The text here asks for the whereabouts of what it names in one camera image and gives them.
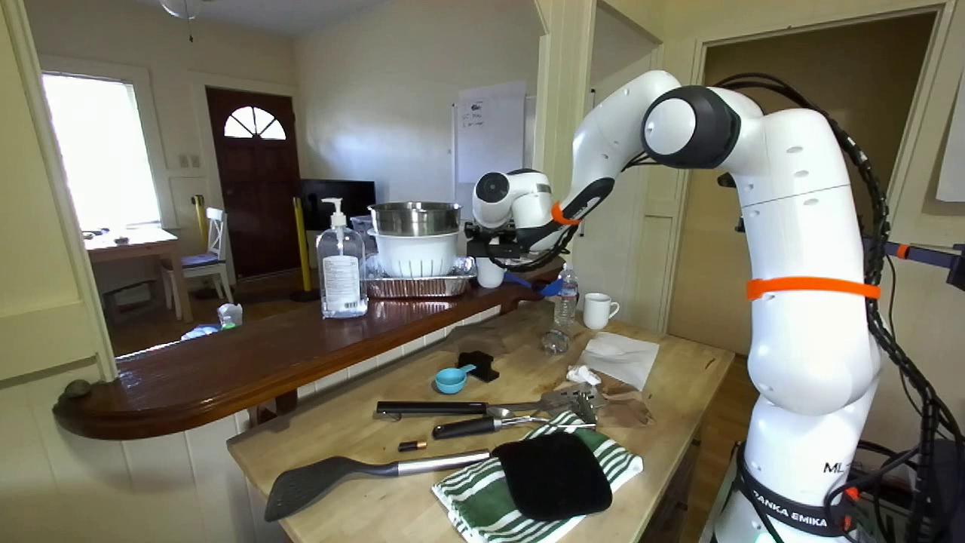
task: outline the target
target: doorway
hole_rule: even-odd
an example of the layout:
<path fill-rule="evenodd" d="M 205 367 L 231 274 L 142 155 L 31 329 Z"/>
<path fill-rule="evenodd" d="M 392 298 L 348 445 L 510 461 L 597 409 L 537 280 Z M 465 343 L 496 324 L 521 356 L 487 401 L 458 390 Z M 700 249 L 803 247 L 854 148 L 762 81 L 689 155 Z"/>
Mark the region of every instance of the doorway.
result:
<path fill-rule="evenodd" d="M 291 99 L 225 87 L 205 94 L 234 274 L 299 267 Z"/>
<path fill-rule="evenodd" d="M 829 28 L 775 40 L 711 45 L 704 83 L 735 73 L 770 73 L 836 118 L 870 155 L 887 184 L 902 143 L 916 79 L 930 40 L 930 11 Z M 762 110 L 788 108 L 775 94 L 748 94 Z M 867 198 L 854 184 L 860 221 Z M 694 171 L 681 225 L 677 276 L 669 332 L 735 352 L 751 346 L 751 304 L 746 295 L 751 261 L 732 191 L 716 171 Z"/>

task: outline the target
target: wooden countertop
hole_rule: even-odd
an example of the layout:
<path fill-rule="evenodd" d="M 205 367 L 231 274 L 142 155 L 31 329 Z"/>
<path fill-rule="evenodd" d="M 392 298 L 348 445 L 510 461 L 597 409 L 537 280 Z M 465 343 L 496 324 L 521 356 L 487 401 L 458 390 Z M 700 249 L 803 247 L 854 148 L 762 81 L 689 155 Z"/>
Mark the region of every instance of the wooden countertop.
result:
<path fill-rule="evenodd" d="M 546 356 L 538 333 L 550 329 L 553 304 L 519 304 L 495 318 L 460 324 L 441 343 L 370 372 L 347 385 L 326 390 L 299 409 L 276 417 L 228 441 L 228 451 L 265 498 L 273 476 L 286 468 L 311 465 L 327 454 L 359 461 L 430 458 L 472 448 L 492 448 L 523 438 L 531 429 L 500 429 L 479 438 L 430 441 L 436 417 L 373 419 L 373 403 L 435 401 L 430 373 L 455 364 L 465 349 L 495 356 L 496 380 L 471 385 L 458 401 L 526 401 L 554 390 L 564 372 L 580 363 L 586 329 L 564 356 Z M 677 336 L 649 336 L 660 343 L 656 363 L 641 393 L 631 390 L 607 401 L 599 430 L 641 458 L 635 472 L 607 513 L 589 515 L 568 541 L 639 541 L 653 515 L 674 468 L 681 465 L 700 419 L 714 397 L 732 352 Z M 400 441 L 421 438 L 420 451 L 399 451 Z M 359 476 L 338 483 L 326 498 L 286 515 L 279 523 L 291 541 L 458 541 L 430 483 L 445 472 L 406 472 L 394 480 Z"/>
<path fill-rule="evenodd" d="M 290 409 L 294 390 L 405 346 L 487 307 L 512 307 L 519 287 L 471 288 L 453 300 L 373 300 L 363 318 L 323 318 L 315 304 L 234 332 L 118 359 L 118 380 L 73 382 L 53 403 L 63 429 L 128 441 L 188 430 L 237 409 Z"/>

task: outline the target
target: green striped cloth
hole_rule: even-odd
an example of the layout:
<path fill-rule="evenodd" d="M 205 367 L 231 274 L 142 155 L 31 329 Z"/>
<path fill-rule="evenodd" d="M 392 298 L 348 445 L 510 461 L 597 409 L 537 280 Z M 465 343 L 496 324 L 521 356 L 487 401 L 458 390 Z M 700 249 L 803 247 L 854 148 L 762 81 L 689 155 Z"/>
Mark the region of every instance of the green striped cloth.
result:
<path fill-rule="evenodd" d="M 610 441 L 607 433 L 586 429 L 586 423 L 564 409 L 553 423 L 538 425 L 531 438 L 570 430 L 589 442 L 610 480 L 610 488 L 618 492 L 628 480 L 641 470 L 641 458 Z M 430 494 L 445 507 L 453 528 L 466 543 L 521 543 L 521 541 L 560 541 L 581 515 L 537 521 L 515 510 L 500 458 L 486 458 L 450 472 L 443 483 L 430 486 Z"/>

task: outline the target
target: black spatula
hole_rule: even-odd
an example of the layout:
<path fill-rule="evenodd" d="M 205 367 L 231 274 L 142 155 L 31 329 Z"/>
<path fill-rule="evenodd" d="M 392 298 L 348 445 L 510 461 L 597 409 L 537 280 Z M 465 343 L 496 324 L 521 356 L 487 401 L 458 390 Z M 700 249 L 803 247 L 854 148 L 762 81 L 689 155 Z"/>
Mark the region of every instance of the black spatula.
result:
<path fill-rule="evenodd" d="M 472 465 L 482 458 L 487 458 L 487 451 L 465 451 L 465 454 L 441 454 L 441 458 L 392 461 L 392 465 L 366 465 L 356 458 L 331 454 L 315 465 L 283 470 L 267 492 L 265 521 L 276 521 L 306 507 L 343 476 L 400 476 L 400 472 Z"/>

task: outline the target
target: wooden floor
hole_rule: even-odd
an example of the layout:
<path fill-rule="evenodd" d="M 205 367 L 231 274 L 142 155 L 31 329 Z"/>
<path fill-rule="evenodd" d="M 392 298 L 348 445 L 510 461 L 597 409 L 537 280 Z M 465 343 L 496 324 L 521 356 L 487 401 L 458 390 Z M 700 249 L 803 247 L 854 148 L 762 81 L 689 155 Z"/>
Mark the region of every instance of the wooden floor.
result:
<path fill-rule="evenodd" d="M 294 274 L 259 276 L 246 284 L 240 280 L 234 298 L 243 304 L 243 323 L 315 304 L 315 298 L 304 298 Z M 215 292 L 196 292 L 193 324 L 215 324 L 217 304 L 220 298 L 215 298 Z M 154 307 L 119 313 L 118 323 L 111 323 L 111 343 L 114 352 L 144 349 L 154 343 L 179 340 L 193 324 L 171 318 L 171 313 L 157 300 Z M 720 480 L 729 468 L 729 451 L 735 442 L 746 441 L 754 397 L 757 393 L 748 380 L 748 364 L 746 359 L 737 359 L 729 364 L 729 373 L 720 393 L 714 395 L 700 430 L 700 454 L 689 480 L 689 498 L 683 502 L 683 513 L 677 515 L 681 543 L 700 541 L 700 530 L 716 498 Z"/>

